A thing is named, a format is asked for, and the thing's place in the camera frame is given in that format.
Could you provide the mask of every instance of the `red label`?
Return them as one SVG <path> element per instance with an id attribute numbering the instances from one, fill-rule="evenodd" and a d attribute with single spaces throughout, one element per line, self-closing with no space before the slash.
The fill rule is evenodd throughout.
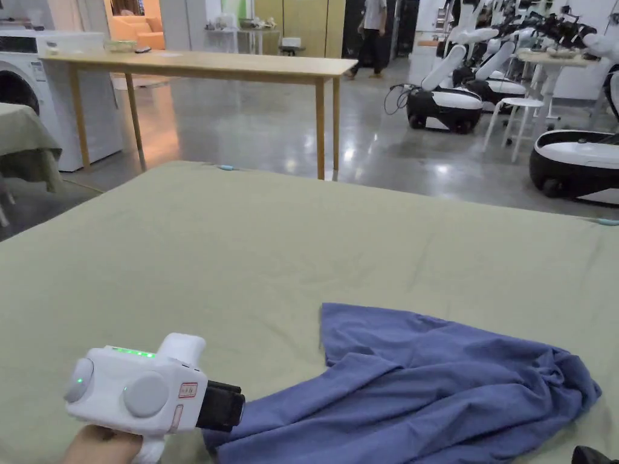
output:
<path id="1" fill-rule="evenodd" d="M 179 398 L 195 398 L 197 395 L 197 384 L 187 383 L 181 385 L 181 389 L 178 392 Z"/>

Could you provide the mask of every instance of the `green led light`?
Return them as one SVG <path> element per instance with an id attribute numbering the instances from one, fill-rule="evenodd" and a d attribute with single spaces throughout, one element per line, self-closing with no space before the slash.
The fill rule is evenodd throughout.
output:
<path id="1" fill-rule="evenodd" d="M 119 353 L 136 354 L 138 356 L 143 356 L 145 358 L 155 357 L 153 353 L 146 353 L 145 351 L 127 350 L 126 348 L 118 348 L 116 346 L 112 347 L 112 350 L 118 351 Z"/>

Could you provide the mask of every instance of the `black pants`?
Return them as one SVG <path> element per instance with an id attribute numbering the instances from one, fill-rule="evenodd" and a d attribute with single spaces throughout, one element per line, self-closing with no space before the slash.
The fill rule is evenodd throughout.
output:
<path id="1" fill-rule="evenodd" d="M 376 29 L 363 29 L 363 44 L 359 50 L 358 63 L 353 69 L 352 74 L 356 74 L 359 68 L 362 67 L 365 57 L 370 55 L 372 58 L 372 65 L 374 66 L 374 73 L 380 74 L 383 70 L 383 60 L 380 51 L 380 35 Z"/>

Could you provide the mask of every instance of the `orange sofa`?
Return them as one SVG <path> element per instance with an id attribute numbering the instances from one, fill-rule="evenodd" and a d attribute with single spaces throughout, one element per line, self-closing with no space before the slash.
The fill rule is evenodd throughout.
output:
<path id="1" fill-rule="evenodd" d="M 164 50 L 161 18 L 146 16 L 114 16 L 111 22 L 114 40 L 135 40 L 140 47 Z"/>

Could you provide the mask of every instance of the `white shirt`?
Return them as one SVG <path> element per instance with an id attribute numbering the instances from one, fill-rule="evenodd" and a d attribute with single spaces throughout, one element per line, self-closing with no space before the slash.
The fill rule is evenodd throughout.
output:
<path id="1" fill-rule="evenodd" d="M 385 8 L 387 8 L 387 0 L 365 0 L 363 28 L 379 30 L 381 28 L 381 13 Z"/>

